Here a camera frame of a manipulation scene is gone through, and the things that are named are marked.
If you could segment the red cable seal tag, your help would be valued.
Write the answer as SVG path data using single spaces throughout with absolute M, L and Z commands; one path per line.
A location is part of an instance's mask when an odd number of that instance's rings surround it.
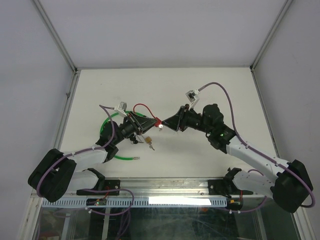
M 156 123 L 154 124 L 154 126 L 155 126 L 156 128 L 158 128 L 159 124 L 162 124 L 162 121 L 161 121 L 157 116 L 155 116 L 155 115 L 153 114 L 153 112 L 151 111 L 151 109 L 150 109 L 146 104 L 144 104 L 144 103 L 137 103 L 137 104 L 135 104 L 135 105 L 133 106 L 133 109 L 132 109 L 134 113 L 136 112 L 136 108 L 137 108 L 138 106 L 142 106 L 142 107 L 144 107 L 144 108 L 146 108 L 146 109 L 148 110 L 148 112 L 150 113 L 150 115 L 156 120 Z

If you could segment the brass padlock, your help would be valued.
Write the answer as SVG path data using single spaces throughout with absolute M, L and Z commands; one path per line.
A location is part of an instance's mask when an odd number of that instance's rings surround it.
M 145 136 L 143 134 L 141 135 L 137 135 L 137 137 L 139 138 L 139 140 L 143 141 L 144 143 L 151 145 L 152 144 L 152 139 L 149 136 Z

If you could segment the black-headed key pair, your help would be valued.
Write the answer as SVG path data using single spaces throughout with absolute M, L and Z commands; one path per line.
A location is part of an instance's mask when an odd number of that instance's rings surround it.
M 143 141 L 140 141 L 140 140 L 134 139 L 134 140 L 131 140 L 131 143 L 134 144 L 134 145 L 136 145 L 136 144 L 143 144 L 144 142 L 143 142 Z

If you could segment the green cable bike lock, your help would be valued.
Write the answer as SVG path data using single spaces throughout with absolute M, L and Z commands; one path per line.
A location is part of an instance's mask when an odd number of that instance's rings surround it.
M 110 115 L 110 117 L 107 117 L 104 122 L 102 123 L 101 127 L 100 127 L 100 130 L 99 130 L 99 133 L 101 134 L 102 131 L 104 130 L 105 128 L 105 125 L 110 121 L 110 119 L 118 116 L 119 113 L 115 112 L 113 114 Z M 122 161 L 134 161 L 134 160 L 139 160 L 140 157 L 139 156 L 136 156 L 136 157 L 123 157 L 123 156 L 119 156 L 119 155 L 115 155 L 114 156 L 115 159 L 117 160 L 122 160 Z

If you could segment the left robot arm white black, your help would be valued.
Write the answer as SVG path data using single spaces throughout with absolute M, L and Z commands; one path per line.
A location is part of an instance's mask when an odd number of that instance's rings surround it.
M 113 159 L 119 149 L 117 145 L 129 139 L 138 143 L 136 136 L 145 134 L 155 126 L 157 120 L 132 111 L 126 114 L 121 124 L 112 119 L 105 122 L 98 141 L 92 146 L 69 153 L 56 148 L 49 150 L 29 176 L 27 183 L 38 196 L 51 203 L 66 192 L 78 195 L 100 194 L 107 190 L 106 178 L 94 165 Z

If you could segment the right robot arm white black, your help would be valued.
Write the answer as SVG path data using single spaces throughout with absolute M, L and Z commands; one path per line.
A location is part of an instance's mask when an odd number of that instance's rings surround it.
M 187 128 L 203 132 L 212 147 L 242 160 L 258 171 L 250 173 L 240 168 L 230 169 L 223 178 L 226 192 L 254 192 L 273 199 L 289 213 L 304 208 L 307 198 L 311 199 L 310 208 L 315 205 L 313 185 L 305 165 L 298 160 L 289 162 L 255 149 L 224 123 L 224 116 L 217 104 L 206 105 L 202 113 L 195 112 L 186 104 L 175 115 L 163 120 L 162 124 L 176 132 L 183 132 Z

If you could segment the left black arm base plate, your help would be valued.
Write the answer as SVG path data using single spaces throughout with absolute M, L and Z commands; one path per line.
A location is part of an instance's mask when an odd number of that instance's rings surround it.
M 101 179 L 97 184 L 87 190 L 86 188 L 76 191 L 78 196 L 118 196 L 120 194 L 121 181 L 119 179 Z

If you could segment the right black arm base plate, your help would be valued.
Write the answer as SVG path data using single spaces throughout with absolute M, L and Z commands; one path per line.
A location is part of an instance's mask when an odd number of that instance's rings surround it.
M 208 194 L 221 195 L 227 198 L 230 198 L 231 195 L 253 195 L 254 193 L 249 190 L 240 190 L 238 189 L 232 181 L 225 179 L 209 179 L 207 181 Z

